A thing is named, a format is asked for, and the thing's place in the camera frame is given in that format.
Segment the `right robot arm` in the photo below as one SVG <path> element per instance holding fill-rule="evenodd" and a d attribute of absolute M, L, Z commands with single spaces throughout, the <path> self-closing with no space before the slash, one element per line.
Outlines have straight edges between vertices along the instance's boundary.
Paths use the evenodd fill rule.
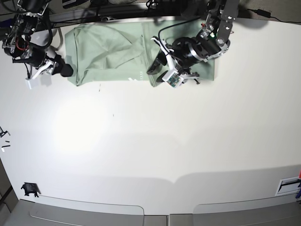
<path fill-rule="evenodd" d="M 61 55 L 49 57 L 46 50 L 53 41 L 52 22 L 49 18 L 48 0 L 19 0 L 17 8 L 11 9 L 5 1 L 0 5 L 14 14 L 9 27 L 2 27 L 0 36 L 2 49 L 12 57 L 15 64 L 24 64 L 27 68 L 27 81 L 35 80 L 39 75 L 60 74 L 71 77 L 73 68 L 65 63 Z M 32 35 L 42 25 L 48 31 L 48 40 L 44 45 L 31 42 Z"/>

